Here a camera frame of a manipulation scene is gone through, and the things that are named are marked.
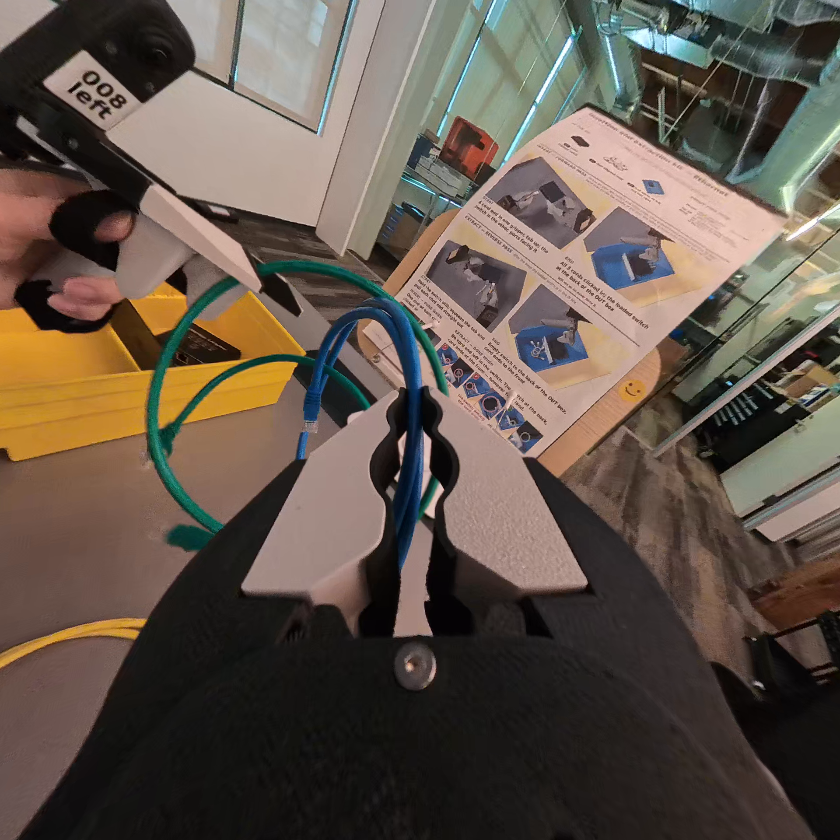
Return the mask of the white table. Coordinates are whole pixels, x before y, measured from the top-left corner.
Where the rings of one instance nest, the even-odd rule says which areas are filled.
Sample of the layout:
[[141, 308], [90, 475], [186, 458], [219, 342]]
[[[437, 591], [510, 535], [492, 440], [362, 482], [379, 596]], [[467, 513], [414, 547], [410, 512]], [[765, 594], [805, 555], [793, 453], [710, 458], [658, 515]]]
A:
[[744, 529], [772, 543], [796, 539], [837, 514], [838, 401], [725, 470], [721, 483]]

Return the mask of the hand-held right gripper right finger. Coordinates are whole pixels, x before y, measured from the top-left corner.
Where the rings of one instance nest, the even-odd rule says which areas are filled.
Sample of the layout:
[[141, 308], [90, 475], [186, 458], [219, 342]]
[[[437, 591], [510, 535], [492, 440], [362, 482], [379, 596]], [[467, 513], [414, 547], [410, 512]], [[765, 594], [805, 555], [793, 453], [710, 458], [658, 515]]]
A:
[[523, 457], [441, 392], [423, 389], [434, 510], [426, 618], [435, 636], [471, 635], [499, 606], [579, 594], [585, 574]]

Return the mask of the tan backing board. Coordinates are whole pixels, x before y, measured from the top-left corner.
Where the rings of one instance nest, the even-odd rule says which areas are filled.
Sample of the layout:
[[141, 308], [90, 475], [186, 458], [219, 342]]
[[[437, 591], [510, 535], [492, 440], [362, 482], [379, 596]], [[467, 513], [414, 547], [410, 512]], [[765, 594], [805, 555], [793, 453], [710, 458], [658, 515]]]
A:
[[[386, 293], [394, 296], [405, 286], [456, 215], [456, 210], [442, 213], [425, 228], [416, 243], [385, 281], [383, 290]], [[614, 433], [651, 397], [655, 392], [661, 371], [660, 354], [658, 348], [654, 348], [554, 441], [538, 457], [538, 461], [553, 475], [561, 477], [577, 461], [590, 454]], [[647, 384], [648, 394], [641, 402], [628, 403], [619, 397], [617, 388], [628, 379], [641, 380]]]

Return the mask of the instruction poster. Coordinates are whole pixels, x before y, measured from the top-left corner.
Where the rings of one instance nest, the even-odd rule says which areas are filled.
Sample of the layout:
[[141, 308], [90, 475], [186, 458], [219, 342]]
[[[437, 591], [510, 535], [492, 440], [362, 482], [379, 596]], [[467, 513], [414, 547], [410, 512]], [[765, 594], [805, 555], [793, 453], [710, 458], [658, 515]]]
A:
[[393, 288], [452, 399], [537, 457], [787, 216], [592, 107], [545, 130]]

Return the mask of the silver air duct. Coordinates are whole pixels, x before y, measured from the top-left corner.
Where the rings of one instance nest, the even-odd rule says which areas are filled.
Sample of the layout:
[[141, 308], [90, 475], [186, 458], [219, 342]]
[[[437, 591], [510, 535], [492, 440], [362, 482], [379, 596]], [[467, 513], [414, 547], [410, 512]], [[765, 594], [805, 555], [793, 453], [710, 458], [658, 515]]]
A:
[[628, 13], [622, 2], [571, 2], [581, 26], [584, 61], [594, 81], [602, 84], [603, 109], [632, 124], [643, 99], [635, 43], [623, 32]]

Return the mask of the yellow plastic bin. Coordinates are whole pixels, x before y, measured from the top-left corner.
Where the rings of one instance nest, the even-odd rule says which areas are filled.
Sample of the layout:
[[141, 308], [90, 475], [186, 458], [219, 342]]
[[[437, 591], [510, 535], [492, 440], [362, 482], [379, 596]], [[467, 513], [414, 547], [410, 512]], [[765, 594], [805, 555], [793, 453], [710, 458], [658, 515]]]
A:
[[[162, 285], [132, 301], [152, 333], [174, 328], [186, 298]], [[212, 321], [196, 325], [241, 351], [244, 361], [303, 348], [252, 293]], [[169, 423], [211, 379], [236, 362], [171, 367], [161, 394]], [[255, 367], [222, 383], [188, 423], [274, 404], [296, 365]], [[13, 461], [144, 434], [151, 371], [142, 371], [114, 330], [44, 332], [22, 309], [1, 312], [1, 448]]]

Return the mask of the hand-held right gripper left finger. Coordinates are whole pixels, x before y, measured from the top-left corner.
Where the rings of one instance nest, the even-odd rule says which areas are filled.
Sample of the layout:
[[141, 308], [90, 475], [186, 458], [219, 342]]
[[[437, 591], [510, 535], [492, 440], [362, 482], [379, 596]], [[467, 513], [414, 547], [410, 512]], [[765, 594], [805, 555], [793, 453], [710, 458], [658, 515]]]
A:
[[393, 501], [404, 393], [391, 392], [302, 462], [242, 592], [334, 606], [361, 636], [391, 637], [400, 599]]

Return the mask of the white framed glass door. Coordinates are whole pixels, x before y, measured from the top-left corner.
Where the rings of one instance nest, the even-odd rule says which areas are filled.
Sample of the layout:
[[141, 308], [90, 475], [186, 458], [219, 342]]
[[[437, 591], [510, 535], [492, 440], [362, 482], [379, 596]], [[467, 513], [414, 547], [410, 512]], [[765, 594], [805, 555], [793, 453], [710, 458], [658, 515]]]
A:
[[196, 71], [321, 134], [360, 2], [171, 2], [196, 50]]

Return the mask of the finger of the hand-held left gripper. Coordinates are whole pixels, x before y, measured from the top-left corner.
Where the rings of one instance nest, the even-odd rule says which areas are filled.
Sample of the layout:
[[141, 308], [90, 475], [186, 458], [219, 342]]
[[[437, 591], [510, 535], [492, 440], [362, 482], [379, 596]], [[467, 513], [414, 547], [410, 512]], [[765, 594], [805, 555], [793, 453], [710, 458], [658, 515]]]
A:
[[185, 296], [192, 306], [226, 277], [226, 291], [202, 312], [204, 320], [219, 318], [246, 290], [272, 299], [292, 316], [301, 305], [285, 277], [271, 271], [259, 278], [259, 265], [235, 239], [162, 186], [152, 184], [143, 194], [133, 231], [119, 246], [119, 291], [123, 298], [142, 299], [182, 270]]

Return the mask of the black ethernet splitter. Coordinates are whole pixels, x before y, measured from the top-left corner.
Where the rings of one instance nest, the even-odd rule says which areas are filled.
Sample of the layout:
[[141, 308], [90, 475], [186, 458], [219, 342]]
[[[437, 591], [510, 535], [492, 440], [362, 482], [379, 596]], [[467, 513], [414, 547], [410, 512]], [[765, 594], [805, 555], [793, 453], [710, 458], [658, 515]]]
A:
[[[172, 331], [154, 333], [130, 301], [123, 301], [115, 307], [109, 326], [142, 371], [154, 369], [163, 346], [172, 336]], [[170, 366], [236, 362], [241, 359], [242, 353], [234, 345], [193, 324], [175, 351]]]

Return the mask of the orange 3D printer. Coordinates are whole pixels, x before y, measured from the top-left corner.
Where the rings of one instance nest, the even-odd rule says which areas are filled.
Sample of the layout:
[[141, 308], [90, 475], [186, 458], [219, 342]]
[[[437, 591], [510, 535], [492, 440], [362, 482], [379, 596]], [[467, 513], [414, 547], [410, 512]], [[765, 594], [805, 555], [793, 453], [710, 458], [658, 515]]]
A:
[[475, 181], [484, 167], [492, 165], [498, 150], [498, 143], [486, 131], [458, 116], [437, 157], [441, 163]]

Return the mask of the person's left hand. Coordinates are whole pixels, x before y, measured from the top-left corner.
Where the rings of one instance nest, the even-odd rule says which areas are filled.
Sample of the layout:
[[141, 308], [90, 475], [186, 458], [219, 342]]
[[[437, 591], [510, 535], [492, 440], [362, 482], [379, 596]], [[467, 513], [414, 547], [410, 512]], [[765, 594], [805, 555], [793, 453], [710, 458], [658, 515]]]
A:
[[[67, 199], [90, 191], [87, 183], [60, 175], [3, 168], [1, 173], [1, 309], [18, 305], [14, 294], [42, 265], [62, 252], [49, 222]], [[81, 275], [65, 280], [48, 304], [85, 322], [100, 320], [122, 300], [115, 279]]]

